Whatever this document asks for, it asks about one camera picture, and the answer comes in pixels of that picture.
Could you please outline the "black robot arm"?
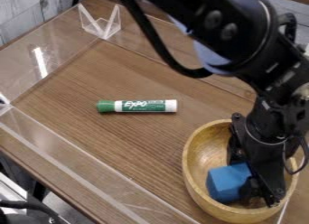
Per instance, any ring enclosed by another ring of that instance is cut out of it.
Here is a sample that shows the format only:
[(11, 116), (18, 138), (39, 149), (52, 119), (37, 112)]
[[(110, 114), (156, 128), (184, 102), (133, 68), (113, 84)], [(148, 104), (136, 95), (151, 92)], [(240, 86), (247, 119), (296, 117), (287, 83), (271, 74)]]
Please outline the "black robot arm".
[(268, 206), (286, 196), (283, 174), (296, 150), (309, 161), (309, 59), (295, 43), (292, 14), (276, 14), (267, 0), (148, 0), (195, 44), (203, 67), (193, 77), (235, 77), (252, 87), (247, 115), (232, 114), (229, 164), (245, 163), (251, 174), (240, 199), (259, 196)]

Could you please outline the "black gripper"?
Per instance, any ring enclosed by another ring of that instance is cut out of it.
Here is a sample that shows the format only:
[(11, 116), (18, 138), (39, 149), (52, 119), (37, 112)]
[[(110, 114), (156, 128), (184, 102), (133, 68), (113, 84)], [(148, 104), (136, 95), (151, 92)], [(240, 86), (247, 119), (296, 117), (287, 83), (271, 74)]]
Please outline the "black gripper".
[(274, 207), (286, 196), (284, 173), (295, 175), (309, 164), (303, 135), (266, 138), (240, 113), (231, 115), (228, 131), (227, 165), (245, 163), (251, 171), (239, 188), (240, 203), (248, 205), (260, 198), (267, 207)]

